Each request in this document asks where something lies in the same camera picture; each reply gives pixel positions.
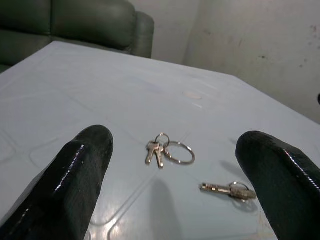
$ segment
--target silver key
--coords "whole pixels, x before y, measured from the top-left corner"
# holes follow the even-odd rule
[[[160,147],[160,144],[158,142],[155,142],[155,141],[150,141],[147,144],[146,149],[149,152],[148,152],[148,156],[145,159],[145,164],[149,165],[151,163],[152,157],[158,151],[159,147]]]
[[[246,185],[241,182],[234,181],[228,186],[222,186],[217,184],[202,183],[200,185],[200,190],[207,191],[211,193],[225,194],[232,198],[240,200],[256,199],[257,195],[255,191],[250,190]]]
[[[162,152],[164,151],[164,146],[160,145],[158,150],[155,151],[156,161],[158,162],[158,168],[164,168],[164,162],[162,161]]]

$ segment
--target sofa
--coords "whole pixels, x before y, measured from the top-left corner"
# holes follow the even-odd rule
[[[150,58],[153,35],[126,0],[0,0],[0,73],[52,41]]]

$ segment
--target sofa armrest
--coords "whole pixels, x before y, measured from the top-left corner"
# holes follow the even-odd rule
[[[155,22],[149,15],[137,11],[136,26],[131,54],[151,58],[154,40]]]

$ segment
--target key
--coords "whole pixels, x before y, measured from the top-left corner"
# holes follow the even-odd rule
[[[246,185],[240,182],[232,182],[229,186],[222,186],[217,184],[202,183],[200,185],[200,190],[207,191],[211,193],[225,194],[232,198],[240,200],[256,199],[257,195],[255,191],[250,190]]]
[[[152,157],[154,156],[155,152],[158,151],[159,147],[160,147],[160,144],[155,141],[150,141],[147,144],[146,149],[149,152],[148,152],[148,155],[145,159],[145,164],[149,165],[151,163]]]
[[[164,146],[160,145],[158,150],[155,151],[156,160],[158,162],[158,168],[164,168],[164,162],[162,161],[162,152],[164,151]]]

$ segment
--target light blue table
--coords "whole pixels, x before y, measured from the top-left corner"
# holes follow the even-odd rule
[[[320,126],[234,76],[53,42],[0,75],[0,218],[94,124],[110,129],[114,152],[86,239],[276,239],[258,200],[241,205],[198,185],[251,187],[235,157],[250,130],[320,165]],[[160,132],[191,146],[195,163],[145,165],[146,144]]]

